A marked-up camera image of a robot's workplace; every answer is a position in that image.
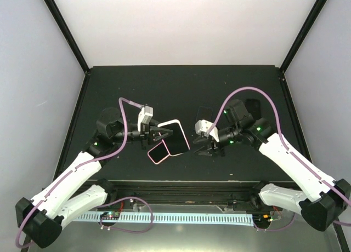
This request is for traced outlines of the black-cased phone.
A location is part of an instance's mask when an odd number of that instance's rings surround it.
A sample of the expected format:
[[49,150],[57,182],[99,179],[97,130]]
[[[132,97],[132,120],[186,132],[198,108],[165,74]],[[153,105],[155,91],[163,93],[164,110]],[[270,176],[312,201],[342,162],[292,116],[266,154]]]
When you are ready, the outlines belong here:
[[210,107],[200,106],[196,115],[196,122],[200,120],[212,121],[213,110]]

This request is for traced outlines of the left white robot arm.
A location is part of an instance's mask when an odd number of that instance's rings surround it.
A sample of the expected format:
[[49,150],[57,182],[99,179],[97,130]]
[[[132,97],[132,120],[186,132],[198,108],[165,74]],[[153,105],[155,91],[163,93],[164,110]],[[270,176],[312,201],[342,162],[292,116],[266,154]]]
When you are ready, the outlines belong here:
[[141,147],[173,134],[153,120],[153,109],[141,106],[136,124],[128,124],[124,110],[106,108],[100,114],[93,137],[75,160],[48,187],[31,199],[23,197],[15,205],[19,233],[25,233],[40,248],[50,246],[77,216],[103,205],[113,207],[118,195],[107,180],[88,190],[74,193],[117,155],[128,140],[139,140]]

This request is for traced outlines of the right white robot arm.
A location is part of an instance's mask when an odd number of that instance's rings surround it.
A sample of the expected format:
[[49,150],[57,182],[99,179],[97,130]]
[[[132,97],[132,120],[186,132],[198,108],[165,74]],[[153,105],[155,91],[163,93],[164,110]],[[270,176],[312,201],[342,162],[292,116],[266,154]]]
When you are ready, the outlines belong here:
[[325,231],[348,207],[350,183],[327,175],[296,151],[264,119],[255,119],[240,100],[231,100],[223,111],[229,126],[218,129],[202,119],[196,122],[198,138],[194,143],[207,145],[196,151],[199,155],[224,156],[225,147],[243,144],[252,147],[280,167],[299,190],[261,182],[258,191],[249,196],[252,208],[261,210],[275,206],[290,210],[304,218],[318,231]]

